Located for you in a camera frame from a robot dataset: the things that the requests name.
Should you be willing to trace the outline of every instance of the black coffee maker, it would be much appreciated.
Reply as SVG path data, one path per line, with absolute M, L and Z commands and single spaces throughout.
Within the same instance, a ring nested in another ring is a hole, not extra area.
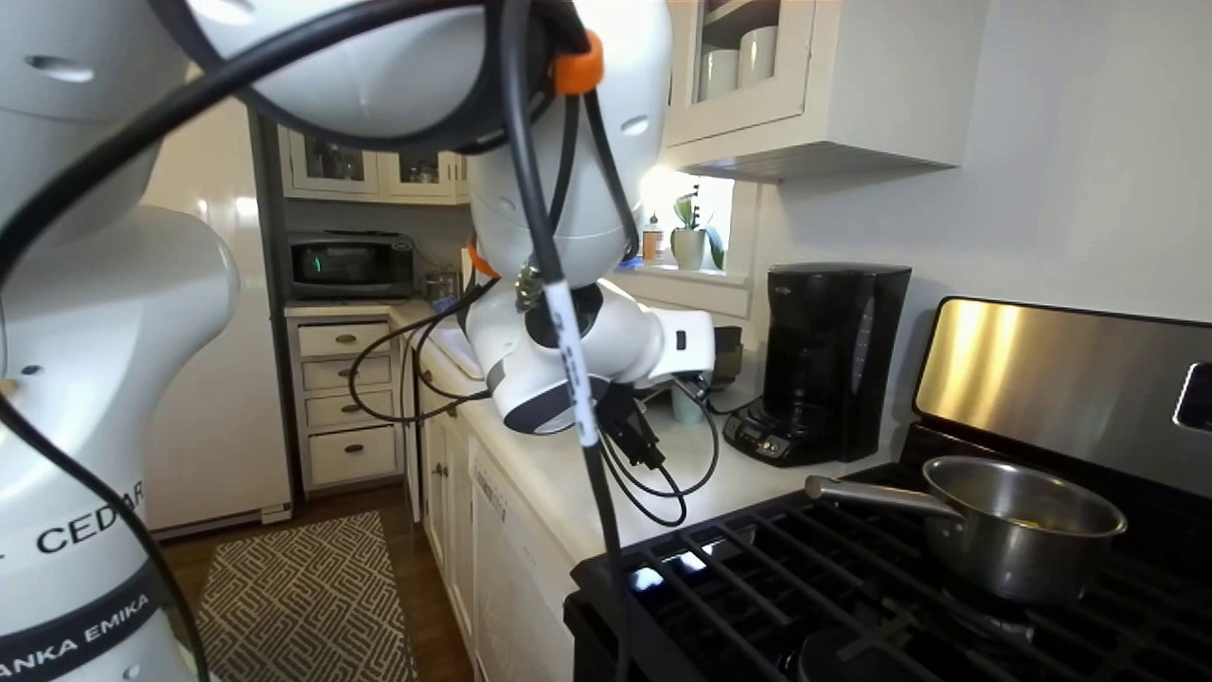
M 724 441 L 772 466 L 871 453 L 904 289 L 899 265 L 768 270 L 765 395 L 724 422 Z

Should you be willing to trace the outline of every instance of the patterned rug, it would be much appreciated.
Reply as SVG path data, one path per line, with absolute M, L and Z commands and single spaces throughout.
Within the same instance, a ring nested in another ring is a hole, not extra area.
M 220 547 L 197 625 L 223 682 L 418 679 L 374 513 Z

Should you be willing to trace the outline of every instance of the refrigerator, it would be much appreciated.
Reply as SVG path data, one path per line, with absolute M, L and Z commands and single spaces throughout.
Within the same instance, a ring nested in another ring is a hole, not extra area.
M 229 100 L 162 141 L 143 206 L 206 218 L 241 278 L 229 328 L 158 398 L 143 479 L 149 525 L 188 534 L 289 519 L 286 398 L 241 101 Z

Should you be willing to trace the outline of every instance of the floor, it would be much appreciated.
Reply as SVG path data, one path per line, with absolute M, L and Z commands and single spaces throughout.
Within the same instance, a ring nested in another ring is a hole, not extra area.
M 384 513 L 384 519 L 403 519 L 403 523 L 384 523 L 384 529 L 385 529 L 385 549 L 393 559 L 393 585 L 403 586 L 411 640 L 418 652 L 421 679 L 425 682 L 475 679 L 475 668 L 465 659 L 465 648 L 462 648 L 438 568 L 427 553 L 425 529 L 407 523 L 403 486 L 355 489 L 355 491 L 340 491 L 340 495 L 325 495 L 325 499 L 306 499 L 293 523 L 277 523 L 277 525 L 241 525 L 241 529 L 215 529 L 215 534 L 202 534 L 202 538 L 166 540 L 162 556 L 166 556 L 173 578 L 181 585 L 188 607 L 197 607 L 209 559 L 220 540 L 274 534 L 282 525 L 320 523 L 320 519 L 336 519 L 336 515 L 355 515 L 355 513 Z

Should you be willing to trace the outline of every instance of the upper cabinet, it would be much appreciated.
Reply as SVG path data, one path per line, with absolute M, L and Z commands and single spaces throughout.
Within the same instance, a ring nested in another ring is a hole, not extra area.
M 380 206 L 465 206 L 462 154 L 360 151 L 321 135 L 282 129 L 289 198 L 380 199 Z
M 967 151 L 986 0 L 669 0 L 666 164 L 791 178 Z

